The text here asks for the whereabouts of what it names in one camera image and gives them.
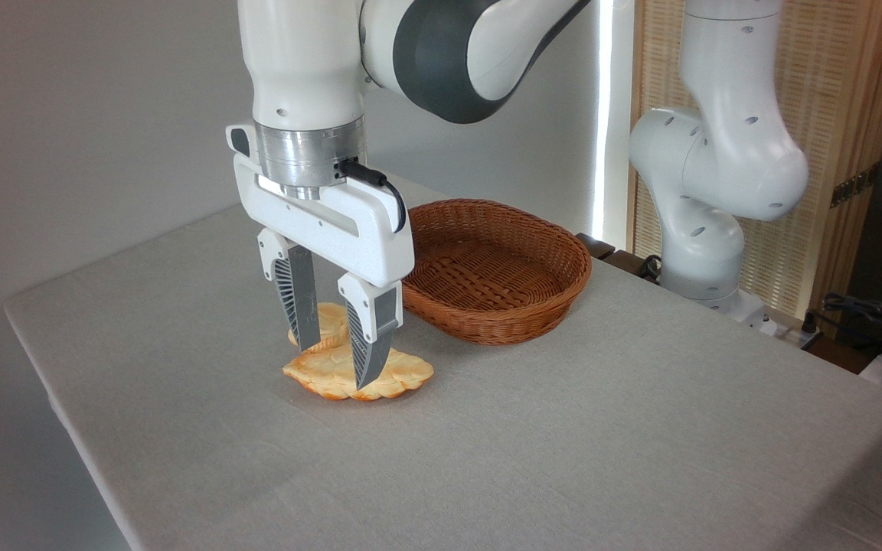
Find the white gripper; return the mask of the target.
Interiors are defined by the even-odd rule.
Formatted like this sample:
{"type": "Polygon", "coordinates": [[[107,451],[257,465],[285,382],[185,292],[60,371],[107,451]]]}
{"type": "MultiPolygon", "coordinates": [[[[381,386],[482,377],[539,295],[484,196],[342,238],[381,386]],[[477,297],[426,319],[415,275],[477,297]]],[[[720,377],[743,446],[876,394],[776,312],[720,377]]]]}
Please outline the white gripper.
{"type": "Polygon", "coordinates": [[[256,237],[265,278],[300,350],[319,342],[312,252],[350,272],[338,286],[362,390],[381,376],[403,325],[399,280],[414,266],[407,210],[377,185],[382,175],[365,167],[363,123],[281,130],[252,122],[225,132],[243,208],[265,227],[256,237]]]}

